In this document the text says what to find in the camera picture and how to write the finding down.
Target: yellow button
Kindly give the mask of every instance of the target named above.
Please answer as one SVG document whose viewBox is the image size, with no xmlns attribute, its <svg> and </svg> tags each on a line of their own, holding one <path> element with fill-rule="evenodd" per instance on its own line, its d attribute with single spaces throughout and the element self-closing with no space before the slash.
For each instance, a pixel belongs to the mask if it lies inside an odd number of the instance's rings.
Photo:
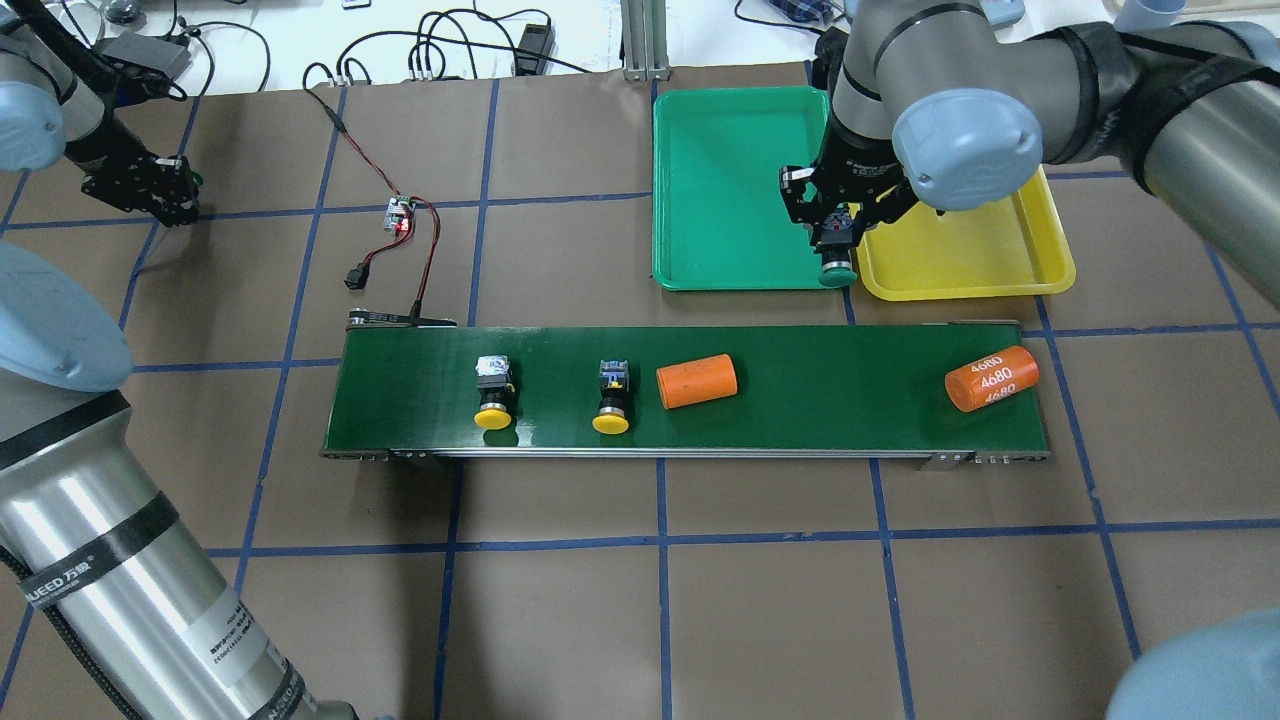
<svg viewBox="0 0 1280 720">
<path fill-rule="evenodd" d="M 628 423 L 627 419 L 623 418 L 622 415 L 605 413 L 603 415 L 596 415 L 595 419 L 591 420 L 591 427 L 607 436 L 620 436 L 627 432 L 627 428 L 631 427 L 631 423 Z"/>
<path fill-rule="evenodd" d="M 511 414 L 497 407 L 486 407 L 476 413 L 476 424 L 486 430 L 500 430 L 511 424 Z"/>
</svg>

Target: conveyor belt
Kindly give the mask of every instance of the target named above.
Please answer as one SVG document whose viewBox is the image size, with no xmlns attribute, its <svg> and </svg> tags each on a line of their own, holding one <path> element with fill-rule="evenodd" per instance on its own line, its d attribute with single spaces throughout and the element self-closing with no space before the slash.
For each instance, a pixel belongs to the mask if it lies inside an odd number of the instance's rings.
<svg viewBox="0 0 1280 720">
<path fill-rule="evenodd" d="M 1001 324 L 356 327 L 324 455 L 1043 459 L 1034 392 L 964 414 L 942 386 L 947 370 L 1018 342 Z M 657 368 L 721 352 L 739 395 L 662 407 Z M 480 355 L 513 365 L 516 421 L 503 430 L 472 421 Z M 634 423 L 621 436 L 591 428 L 602 359 L 631 363 Z"/>
</svg>

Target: orange battery cell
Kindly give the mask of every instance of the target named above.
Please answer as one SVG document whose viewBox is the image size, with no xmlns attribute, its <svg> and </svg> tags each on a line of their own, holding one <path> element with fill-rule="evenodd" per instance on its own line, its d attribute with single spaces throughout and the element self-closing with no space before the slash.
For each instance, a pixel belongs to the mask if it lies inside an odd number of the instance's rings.
<svg viewBox="0 0 1280 720">
<path fill-rule="evenodd" d="M 973 413 L 1039 380 L 1039 366 L 1025 347 L 1015 345 L 947 373 L 947 396 L 956 407 Z"/>
<path fill-rule="evenodd" d="M 658 368 L 658 393 L 667 410 L 737 395 L 737 374 L 728 355 Z"/>
</svg>

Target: black strap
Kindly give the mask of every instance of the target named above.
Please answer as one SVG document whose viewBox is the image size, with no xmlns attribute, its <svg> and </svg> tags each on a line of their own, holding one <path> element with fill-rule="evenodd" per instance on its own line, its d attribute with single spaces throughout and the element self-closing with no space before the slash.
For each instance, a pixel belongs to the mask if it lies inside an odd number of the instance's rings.
<svg viewBox="0 0 1280 720">
<path fill-rule="evenodd" d="M 870 97 L 872 100 L 874 100 L 877 102 L 881 102 L 883 100 L 881 97 L 879 92 L 876 92 L 874 90 L 872 90 L 872 88 L 864 86 L 863 83 L 858 82 L 854 78 L 854 73 L 849 72 L 849 65 L 841 63 L 840 64 L 840 69 L 844 73 L 845 79 L 849 81 L 849 85 L 851 85 L 854 87 L 854 90 L 858 91 L 859 95 L 861 95 L 863 97 Z"/>
<path fill-rule="evenodd" d="M 1160 53 L 1161 55 L 1172 55 L 1175 58 L 1181 58 L 1184 60 L 1196 60 L 1197 63 L 1207 63 L 1216 58 L 1220 58 L 1217 53 L 1210 53 L 1208 50 L 1201 50 L 1199 47 L 1188 47 L 1185 45 L 1178 45 L 1175 42 L 1165 42 L 1161 40 L 1152 40 L 1142 35 L 1133 35 L 1130 32 L 1121 32 L 1120 40 L 1129 47 L 1137 47 L 1139 50 L 1149 50 L 1152 53 Z"/>
<path fill-rule="evenodd" d="M 1075 55 L 1080 78 L 1080 111 L 1075 117 L 1075 129 L 1050 164 L 1092 160 L 1115 142 L 1125 97 L 1138 82 L 1138 69 L 1110 23 L 1071 26 L 1039 37 L 1064 41 Z"/>
<path fill-rule="evenodd" d="M 58 96 L 58 104 L 65 105 L 67 101 L 72 99 L 72 95 L 76 95 L 77 90 L 79 90 L 79 78 L 72 76 L 72 83 L 67 86 L 67 90 L 64 90 L 61 95 Z"/>
<path fill-rule="evenodd" d="M 142 552 L 177 521 L 178 511 L 160 493 L 120 524 L 18 585 L 36 610 L 56 605 Z"/>
<path fill-rule="evenodd" d="M 1253 46 L 1249 45 L 1249 41 L 1245 40 L 1243 35 L 1235 32 L 1234 29 L 1226 27 L 1222 23 L 1213 22 L 1213 20 L 1187 20 L 1187 22 L 1178 23 L 1178 24 L 1180 24 L 1180 26 L 1203 26 L 1203 27 L 1211 27 L 1211 28 L 1213 28 L 1216 31 L 1226 33 L 1226 35 L 1231 36 L 1231 40 L 1236 41 L 1240 45 L 1240 47 L 1244 49 L 1245 53 L 1249 54 L 1251 59 L 1253 59 L 1253 60 L 1258 59 L 1258 55 L 1257 55 L 1257 53 L 1253 51 Z"/>
<path fill-rule="evenodd" d="M 284 678 L 280 680 L 271 700 L 260 707 L 257 712 L 250 715 L 248 720 L 289 720 L 293 711 L 302 703 L 302 696 L 307 692 L 307 684 L 302 675 L 288 660 L 284 661 Z"/>
<path fill-rule="evenodd" d="M 933 15 L 941 15 L 945 13 L 973 13 L 983 19 L 987 18 L 987 15 L 984 15 L 982 10 L 979 10 L 978 8 L 973 5 L 966 5 L 964 3 L 946 3 L 942 5 L 934 5 L 932 8 L 920 10 L 919 13 L 899 23 L 893 29 L 888 31 L 888 35 L 884 36 L 884 41 L 881 42 L 879 49 L 876 50 L 876 59 L 872 60 L 872 72 L 879 70 L 881 56 L 883 56 L 884 51 L 888 50 L 888 46 L 892 45 L 895 40 L 897 40 L 897 36 L 906 32 L 908 28 L 932 18 Z"/>
<path fill-rule="evenodd" d="M 6 470 L 32 455 L 73 434 L 129 409 L 119 391 L 100 395 L 83 405 L 0 442 L 0 470 Z"/>
<path fill-rule="evenodd" d="M 1201 97 L 1215 90 L 1221 90 L 1229 85 L 1247 79 L 1263 79 L 1275 82 L 1276 73 L 1240 58 L 1229 55 L 1212 55 L 1207 63 L 1170 81 L 1161 82 L 1153 88 L 1139 92 L 1130 102 L 1140 111 L 1130 109 L 1125 137 L 1129 140 L 1128 147 L 1121 154 L 1129 174 L 1134 182 L 1151 193 L 1146 182 L 1146 159 L 1151 146 L 1156 142 L 1160 131 L 1169 124 L 1179 113 L 1185 110 Z"/>
</svg>

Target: label sticker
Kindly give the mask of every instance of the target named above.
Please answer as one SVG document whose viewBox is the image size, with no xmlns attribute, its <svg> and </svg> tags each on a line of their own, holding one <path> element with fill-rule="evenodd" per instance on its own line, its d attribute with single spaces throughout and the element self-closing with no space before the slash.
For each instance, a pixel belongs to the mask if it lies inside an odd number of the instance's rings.
<svg viewBox="0 0 1280 720">
<path fill-rule="evenodd" d="M 268 646 L 266 632 L 232 588 L 223 591 L 214 605 L 182 632 L 182 639 L 228 688 L 248 673 Z"/>
</svg>

